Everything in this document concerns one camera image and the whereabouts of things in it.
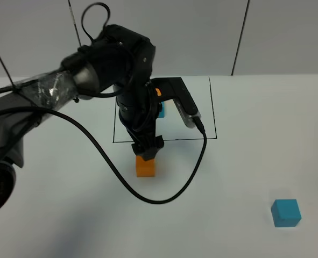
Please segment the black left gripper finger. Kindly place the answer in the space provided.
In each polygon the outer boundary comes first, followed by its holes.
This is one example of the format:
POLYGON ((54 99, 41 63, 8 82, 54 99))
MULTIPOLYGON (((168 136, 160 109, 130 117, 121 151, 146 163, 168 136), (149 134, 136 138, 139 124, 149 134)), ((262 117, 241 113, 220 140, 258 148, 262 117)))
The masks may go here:
POLYGON ((158 153, 164 147, 164 140, 162 136, 157 136, 154 138, 153 143, 150 144, 148 148, 145 149, 144 160, 149 161, 153 160, 158 153))
POLYGON ((136 156, 142 156, 143 153, 145 152, 145 148, 140 144, 133 143, 131 147, 136 156))

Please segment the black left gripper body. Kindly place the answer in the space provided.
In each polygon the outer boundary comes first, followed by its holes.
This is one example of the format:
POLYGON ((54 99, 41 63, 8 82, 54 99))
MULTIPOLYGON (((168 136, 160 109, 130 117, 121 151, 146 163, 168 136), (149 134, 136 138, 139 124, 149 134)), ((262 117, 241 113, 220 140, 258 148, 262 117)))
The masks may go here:
POLYGON ((119 118, 133 142, 141 147, 157 147, 157 93, 151 80, 132 83, 128 88, 115 84, 122 93, 116 97, 119 118))

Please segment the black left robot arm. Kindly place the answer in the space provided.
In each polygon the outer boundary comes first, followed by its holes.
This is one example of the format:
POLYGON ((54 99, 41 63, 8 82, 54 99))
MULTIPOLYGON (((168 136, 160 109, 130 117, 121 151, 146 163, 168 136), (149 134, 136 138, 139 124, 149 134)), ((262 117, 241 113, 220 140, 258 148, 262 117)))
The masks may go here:
POLYGON ((149 38, 109 25, 57 70, 0 89, 0 208, 15 187, 14 168, 24 165, 23 137, 70 101, 115 97, 134 153, 154 159, 164 146, 156 134, 158 89, 150 80, 155 52, 149 38))

